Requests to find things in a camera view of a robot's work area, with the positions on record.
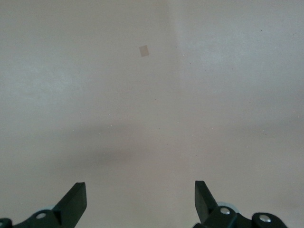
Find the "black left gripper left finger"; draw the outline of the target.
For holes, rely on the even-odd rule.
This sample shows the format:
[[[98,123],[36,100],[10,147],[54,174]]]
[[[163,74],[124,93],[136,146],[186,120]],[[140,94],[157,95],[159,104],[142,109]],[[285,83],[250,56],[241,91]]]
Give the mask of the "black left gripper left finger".
[[[15,225],[9,218],[0,218],[0,228],[75,228],[86,207],[86,184],[77,182],[52,209],[35,212]]]

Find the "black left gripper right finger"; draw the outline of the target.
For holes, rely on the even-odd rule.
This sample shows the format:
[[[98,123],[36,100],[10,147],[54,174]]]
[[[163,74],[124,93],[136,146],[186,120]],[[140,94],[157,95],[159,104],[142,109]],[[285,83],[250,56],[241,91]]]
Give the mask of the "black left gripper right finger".
[[[193,228],[288,228],[277,216],[257,212],[245,218],[230,206],[220,206],[204,181],[195,181],[195,208],[200,223]]]

